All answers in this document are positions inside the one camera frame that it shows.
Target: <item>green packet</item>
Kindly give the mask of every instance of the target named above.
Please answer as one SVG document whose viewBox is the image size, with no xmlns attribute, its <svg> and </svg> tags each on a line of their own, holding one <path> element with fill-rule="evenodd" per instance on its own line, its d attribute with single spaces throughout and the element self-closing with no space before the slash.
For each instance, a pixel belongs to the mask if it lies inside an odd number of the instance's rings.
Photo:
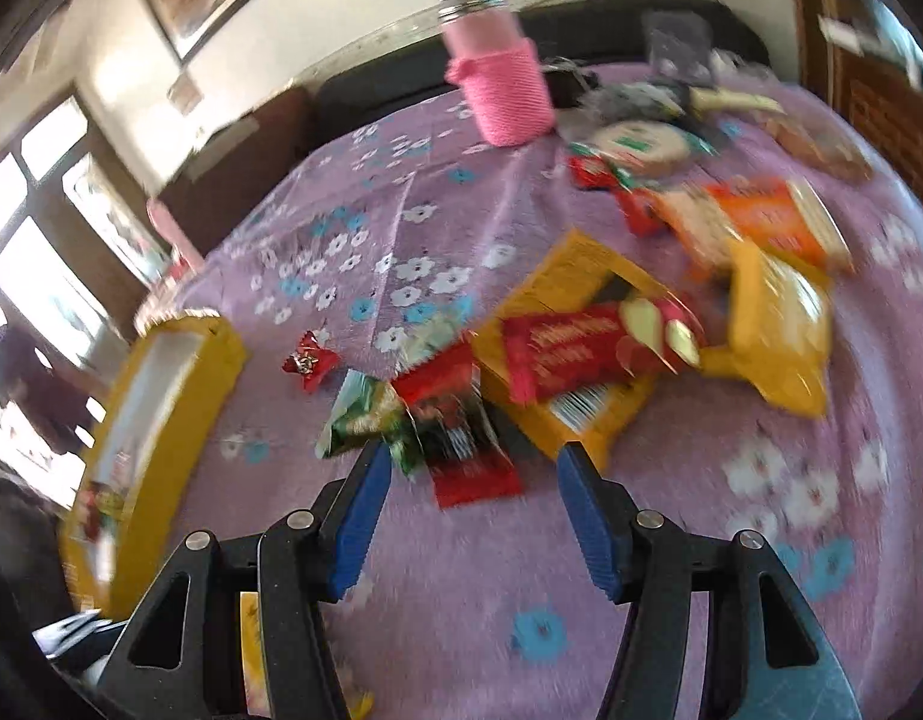
<svg viewBox="0 0 923 720">
<path fill-rule="evenodd" d="M 320 459 L 330 458 L 374 439 L 388 444 L 391 459 L 405 475 L 423 464 L 414 425 L 391 384 L 349 370 L 314 452 Z"/>
</svg>

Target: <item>barcode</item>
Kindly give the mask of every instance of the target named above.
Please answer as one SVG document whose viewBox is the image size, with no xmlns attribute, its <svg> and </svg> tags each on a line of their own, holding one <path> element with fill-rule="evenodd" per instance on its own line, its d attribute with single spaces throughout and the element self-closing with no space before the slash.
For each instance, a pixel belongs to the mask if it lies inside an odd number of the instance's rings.
<svg viewBox="0 0 923 720">
<path fill-rule="evenodd" d="M 607 401 L 607 386 L 583 386 L 552 399 L 548 408 L 575 433 L 584 433 Z"/>
</svg>

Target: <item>metal screw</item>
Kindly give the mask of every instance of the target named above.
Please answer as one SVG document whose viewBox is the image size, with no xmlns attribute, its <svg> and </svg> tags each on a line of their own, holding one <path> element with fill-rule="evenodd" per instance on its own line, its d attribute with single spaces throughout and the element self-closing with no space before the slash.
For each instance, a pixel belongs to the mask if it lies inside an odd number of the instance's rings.
<svg viewBox="0 0 923 720">
<path fill-rule="evenodd" d="M 199 549 L 204 549 L 212 542 L 212 535 L 207 531 L 195 531 L 194 533 L 189 533 L 188 538 L 185 539 L 185 546 L 188 547 L 191 551 L 197 552 Z"/>
<path fill-rule="evenodd" d="M 307 509 L 298 509 L 287 516 L 287 526 L 293 531 L 303 531 L 314 525 L 314 514 Z"/>
<path fill-rule="evenodd" d="M 741 541 L 741 546 L 747 549 L 760 549 L 765 546 L 765 537 L 757 531 L 741 531 L 738 541 Z"/>
<path fill-rule="evenodd" d="M 655 512 L 654 509 L 642 509 L 638 512 L 638 516 L 635 517 L 635 522 L 642 526 L 642 528 L 650 528 L 652 531 L 655 528 L 660 528 L 665 523 L 665 516 L 661 512 Z"/>
</svg>

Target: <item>black headboard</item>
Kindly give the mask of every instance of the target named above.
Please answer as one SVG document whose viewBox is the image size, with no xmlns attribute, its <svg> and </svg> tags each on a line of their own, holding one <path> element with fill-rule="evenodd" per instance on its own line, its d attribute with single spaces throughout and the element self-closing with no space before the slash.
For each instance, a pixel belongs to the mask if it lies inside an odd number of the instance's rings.
<svg viewBox="0 0 923 720">
<path fill-rule="evenodd" d="M 542 58 L 568 56 L 588 64 L 644 62 L 642 15 L 690 10 L 711 25 L 714 47 L 769 65 L 765 44 L 731 9 L 711 0 L 584 0 L 520 13 Z M 448 52 L 440 37 L 419 41 L 327 80 L 315 96 L 317 143 L 421 100 L 452 90 L 444 79 Z"/>
</svg>

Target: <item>purple floral bedsheet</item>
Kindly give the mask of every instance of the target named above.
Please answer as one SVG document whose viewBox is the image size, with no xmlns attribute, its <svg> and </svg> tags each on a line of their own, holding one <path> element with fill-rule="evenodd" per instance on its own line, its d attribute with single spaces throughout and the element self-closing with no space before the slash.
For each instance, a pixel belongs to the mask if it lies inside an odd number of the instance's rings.
<svg viewBox="0 0 923 720">
<path fill-rule="evenodd" d="M 847 129 L 801 89 L 744 88 Z M 832 291 L 828 416 L 796 418 L 746 384 L 685 375 L 618 438 L 610 475 L 695 533 L 765 533 L 879 720 L 923 675 L 923 209 L 861 139 L 877 175 L 853 189 L 729 121 L 733 148 L 689 175 L 806 173 L 855 255 L 858 274 Z M 175 536 L 263 530 L 350 466 L 351 455 L 314 456 L 340 376 L 306 396 L 280 370 L 306 329 L 351 367 L 390 375 L 407 328 L 449 305 L 477 322 L 572 226 L 671 283 L 676 242 L 633 238 L 611 196 L 573 189 L 565 157 L 554 135 L 487 146 L 451 93 L 322 146 L 285 177 L 183 295 L 229 317 L 250 358 Z M 626 613 L 588 578 L 554 465 L 524 440 L 511 452 L 527 487 L 517 499 L 439 512 L 428 479 L 396 474 L 362 579 L 324 610 L 378 720 L 597 714 Z M 701 686 L 701 597 L 695 607 L 682 717 Z"/>
</svg>

